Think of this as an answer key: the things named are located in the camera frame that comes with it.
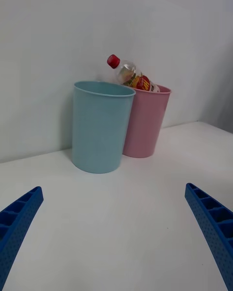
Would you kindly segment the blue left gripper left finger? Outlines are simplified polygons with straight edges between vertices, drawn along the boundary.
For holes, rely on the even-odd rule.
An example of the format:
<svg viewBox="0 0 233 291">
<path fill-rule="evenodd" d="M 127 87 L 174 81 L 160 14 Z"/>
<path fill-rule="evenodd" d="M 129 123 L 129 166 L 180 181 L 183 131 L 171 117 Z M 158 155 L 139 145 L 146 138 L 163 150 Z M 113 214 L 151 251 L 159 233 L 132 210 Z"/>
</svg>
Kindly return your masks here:
<svg viewBox="0 0 233 291">
<path fill-rule="evenodd" d="M 4 287 L 27 231 L 43 201 L 42 189 L 37 186 L 0 212 L 0 290 Z"/>
</svg>

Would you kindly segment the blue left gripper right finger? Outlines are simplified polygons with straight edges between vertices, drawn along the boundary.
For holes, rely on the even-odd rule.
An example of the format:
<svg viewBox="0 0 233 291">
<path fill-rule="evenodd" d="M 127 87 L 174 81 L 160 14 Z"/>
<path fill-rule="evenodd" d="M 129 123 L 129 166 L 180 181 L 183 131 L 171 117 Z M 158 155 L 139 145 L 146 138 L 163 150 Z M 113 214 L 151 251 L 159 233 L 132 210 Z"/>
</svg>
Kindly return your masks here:
<svg viewBox="0 0 233 291">
<path fill-rule="evenodd" d="M 215 259 L 227 290 L 233 290 L 233 212 L 188 183 L 187 200 Z"/>
</svg>

